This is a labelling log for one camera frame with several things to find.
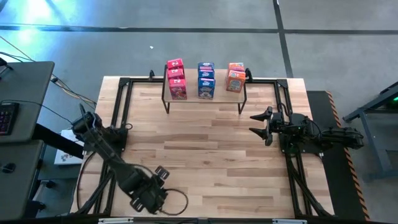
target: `orange striped edge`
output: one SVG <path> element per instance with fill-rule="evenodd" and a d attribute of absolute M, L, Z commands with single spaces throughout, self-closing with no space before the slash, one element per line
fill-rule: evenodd
<path fill-rule="evenodd" d="M 337 126 L 340 128 L 341 127 L 341 123 L 340 123 L 340 119 L 339 119 L 338 114 L 337 114 L 335 102 L 333 101 L 333 97 L 332 97 L 331 93 L 329 91 L 326 91 L 326 92 L 329 95 L 329 101 L 330 101 L 331 109 L 333 111 L 333 116 L 336 119 Z M 351 155 L 349 154 L 349 150 L 347 148 L 344 148 L 344 152 L 346 154 L 347 163 L 349 165 L 349 169 L 351 171 L 351 175 L 353 176 L 354 185 L 355 185 L 358 197 L 359 197 L 359 202 L 362 205 L 362 211 L 364 213 L 365 220 L 366 221 L 370 221 L 371 219 L 369 217 L 368 209 L 366 208 L 365 199 L 363 198 L 361 186 L 359 185 L 358 176 L 356 175 L 356 172 L 355 172 L 353 160 L 352 160 Z"/>

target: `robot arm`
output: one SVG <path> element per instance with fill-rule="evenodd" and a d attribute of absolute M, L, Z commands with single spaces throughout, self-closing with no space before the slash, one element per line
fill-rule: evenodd
<path fill-rule="evenodd" d="M 167 196 L 163 188 L 164 180 L 169 172 L 159 166 L 156 174 L 149 176 L 137 164 L 127 164 L 115 152 L 112 143 L 121 140 L 121 136 L 127 134 L 126 128 L 104 128 L 101 118 L 97 114 L 82 110 L 82 118 L 73 122 L 72 131 L 76 138 L 85 143 L 85 149 L 97 152 L 109 165 L 116 176 L 120 189 L 131 198 L 130 205 L 141 212 L 146 208 L 148 212 L 155 214 L 161 210 Z"/>
<path fill-rule="evenodd" d="M 341 144 L 343 147 L 359 149 L 363 147 L 363 136 L 354 128 L 323 128 L 302 114 L 291 114 L 290 121 L 285 122 L 281 113 L 272 113 L 272 107 L 268 107 L 263 114 L 251 116 L 251 119 L 266 121 L 265 129 L 249 128 L 263 140 L 266 146 L 272 143 L 272 133 L 279 133 L 282 138 L 289 140 L 298 147 L 305 144 L 321 146 L 321 150 L 329 149 L 333 144 Z"/>

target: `keyboard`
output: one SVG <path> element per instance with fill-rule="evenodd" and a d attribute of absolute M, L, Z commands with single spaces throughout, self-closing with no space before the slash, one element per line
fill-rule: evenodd
<path fill-rule="evenodd" d="M 19 103 L 0 105 L 0 136 L 10 135 L 18 114 Z"/>

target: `white paper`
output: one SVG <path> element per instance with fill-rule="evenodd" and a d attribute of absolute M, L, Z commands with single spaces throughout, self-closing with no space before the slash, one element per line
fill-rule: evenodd
<path fill-rule="evenodd" d="M 62 130 L 61 136 L 71 140 L 76 141 L 77 144 L 84 146 L 82 141 L 77 141 L 76 136 L 74 135 L 72 130 Z M 63 151 L 57 149 L 57 154 L 55 155 L 54 164 L 55 165 L 71 165 L 71 164 L 81 164 L 82 159 L 79 159 L 75 156 L 71 156 Z"/>

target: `orange cereal box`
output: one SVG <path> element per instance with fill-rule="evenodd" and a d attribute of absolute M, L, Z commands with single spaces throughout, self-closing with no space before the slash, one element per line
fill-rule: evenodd
<path fill-rule="evenodd" d="M 229 63 L 228 64 L 228 72 L 231 70 L 237 71 L 237 72 L 244 72 L 244 65 L 243 65 L 243 63 Z"/>
<path fill-rule="evenodd" d="M 226 77 L 226 89 L 240 93 L 246 80 L 246 73 L 230 70 Z"/>

